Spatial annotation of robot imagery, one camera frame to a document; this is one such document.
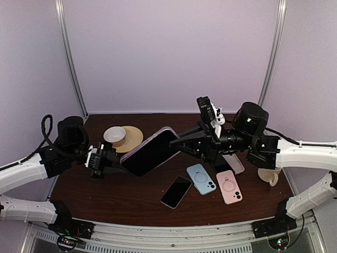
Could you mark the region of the white phone case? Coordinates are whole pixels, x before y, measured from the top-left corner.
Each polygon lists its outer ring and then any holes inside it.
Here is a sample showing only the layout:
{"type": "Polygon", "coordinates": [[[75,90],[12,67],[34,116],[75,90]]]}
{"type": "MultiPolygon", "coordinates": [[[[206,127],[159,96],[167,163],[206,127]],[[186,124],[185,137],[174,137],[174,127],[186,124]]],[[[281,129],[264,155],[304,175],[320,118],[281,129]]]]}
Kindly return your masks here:
{"type": "Polygon", "coordinates": [[[223,155],[223,158],[229,164],[235,175],[244,172],[245,168],[236,154],[223,155]]]}

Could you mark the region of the silver white phone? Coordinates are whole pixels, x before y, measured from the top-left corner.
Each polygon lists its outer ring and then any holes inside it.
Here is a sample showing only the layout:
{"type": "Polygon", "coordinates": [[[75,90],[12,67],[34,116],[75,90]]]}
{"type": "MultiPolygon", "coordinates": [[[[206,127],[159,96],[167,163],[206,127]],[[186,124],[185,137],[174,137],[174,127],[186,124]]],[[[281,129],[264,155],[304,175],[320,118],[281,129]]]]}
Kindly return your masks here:
{"type": "Polygon", "coordinates": [[[189,191],[191,185],[191,180],[182,176],[177,176],[166,190],[165,194],[161,197],[160,202],[171,209],[176,209],[189,191]]]}

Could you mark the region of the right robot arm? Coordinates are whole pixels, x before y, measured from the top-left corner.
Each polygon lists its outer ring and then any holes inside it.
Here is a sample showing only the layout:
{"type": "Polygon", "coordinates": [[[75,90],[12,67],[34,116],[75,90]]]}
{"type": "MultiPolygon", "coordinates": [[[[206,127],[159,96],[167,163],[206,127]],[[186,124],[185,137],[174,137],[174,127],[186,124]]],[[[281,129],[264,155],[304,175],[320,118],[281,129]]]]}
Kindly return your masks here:
{"type": "Polygon", "coordinates": [[[269,114],[253,102],[237,111],[232,128],[224,129],[225,117],[210,99],[197,98],[201,120],[170,142],[177,149],[205,162],[217,156],[247,151],[246,160],[261,169],[309,168],[327,170],[316,184],[296,196],[279,202],[274,218],[252,223],[256,238],[285,233],[297,227],[296,220],[323,202],[336,198],[336,142],[295,141],[267,130],[269,114]]]}

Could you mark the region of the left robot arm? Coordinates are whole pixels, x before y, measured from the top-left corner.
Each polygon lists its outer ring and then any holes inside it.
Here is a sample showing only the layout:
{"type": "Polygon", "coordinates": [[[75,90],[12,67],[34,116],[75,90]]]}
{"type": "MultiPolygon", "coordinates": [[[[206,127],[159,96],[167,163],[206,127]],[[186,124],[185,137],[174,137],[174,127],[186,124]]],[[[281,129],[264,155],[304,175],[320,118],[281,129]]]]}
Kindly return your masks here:
{"type": "Polygon", "coordinates": [[[125,172],[115,148],[108,142],[100,142],[98,148],[89,145],[84,121],[79,116],[69,116],[57,124],[57,138],[49,139],[51,129],[41,121],[44,137],[42,143],[27,157],[1,167],[1,220],[37,221],[48,224],[51,230],[70,235],[77,230],[75,221],[64,202],[34,202],[13,199],[5,192],[37,180],[50,179],[70,169],[72,164],[85,165],[93,178],[103,178],[107,173],[125,172]]]}

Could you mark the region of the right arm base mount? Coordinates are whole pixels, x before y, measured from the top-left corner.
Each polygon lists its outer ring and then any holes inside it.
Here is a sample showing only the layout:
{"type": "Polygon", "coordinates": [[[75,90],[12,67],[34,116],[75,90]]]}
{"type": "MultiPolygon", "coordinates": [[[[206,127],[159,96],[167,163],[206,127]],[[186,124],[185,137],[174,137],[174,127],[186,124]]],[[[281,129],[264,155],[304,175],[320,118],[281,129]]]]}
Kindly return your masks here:
{"type": "Polygon", "coordinates": [[[255,238],[269,237],[279,233],[285,233],[297,228],[295,220],[280,221],[276,219],[266,219],[252,223],[255,238]]]}

